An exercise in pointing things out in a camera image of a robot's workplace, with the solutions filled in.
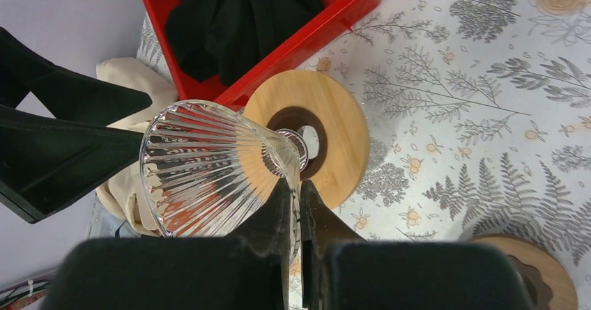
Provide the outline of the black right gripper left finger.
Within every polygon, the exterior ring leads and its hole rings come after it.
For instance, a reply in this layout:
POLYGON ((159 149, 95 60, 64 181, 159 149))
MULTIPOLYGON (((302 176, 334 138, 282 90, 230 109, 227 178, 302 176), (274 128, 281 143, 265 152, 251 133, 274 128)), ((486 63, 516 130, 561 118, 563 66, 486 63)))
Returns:
POLYGON ((66 257, 44 309, 286 309, 285 179, 237 229, 212 238, 94 238, 66 257))

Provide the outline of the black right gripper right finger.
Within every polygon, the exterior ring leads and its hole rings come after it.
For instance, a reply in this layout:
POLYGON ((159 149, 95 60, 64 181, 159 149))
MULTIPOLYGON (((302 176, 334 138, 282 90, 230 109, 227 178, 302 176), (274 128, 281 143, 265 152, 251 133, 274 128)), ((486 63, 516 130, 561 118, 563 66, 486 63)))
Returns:
POLYGON ((306 309, 533 309, 514 264, 490 245, 368 241, 300 190, 306 309))

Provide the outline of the clear ribbed glass dripper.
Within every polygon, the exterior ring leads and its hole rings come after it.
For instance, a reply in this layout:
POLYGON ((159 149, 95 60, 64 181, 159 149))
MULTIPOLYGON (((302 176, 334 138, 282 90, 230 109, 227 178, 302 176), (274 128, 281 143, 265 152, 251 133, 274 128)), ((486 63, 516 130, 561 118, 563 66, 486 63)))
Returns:
POLYGON ((288 185, 291 257, 300 248, 300 172, 307 148, 297 132, 271 130, 220 104, 175 102, 144 133, 140 179, 158 231, 167 238, 222 237, 288 185))

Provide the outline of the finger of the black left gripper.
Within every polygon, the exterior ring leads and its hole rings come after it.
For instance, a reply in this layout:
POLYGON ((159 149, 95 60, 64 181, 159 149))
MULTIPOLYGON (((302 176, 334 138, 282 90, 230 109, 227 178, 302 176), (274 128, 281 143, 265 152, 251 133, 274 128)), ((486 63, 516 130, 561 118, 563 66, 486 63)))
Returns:
POLYGON ((57 119, 109 125, 135 106, 115 101, 120 86, 53 64, 1 28, 1 105, 16 108, 33 94, 57 119))
POLYGON ((138 132, 1 107, 1 204, 35 224, 135 163, 138 132))

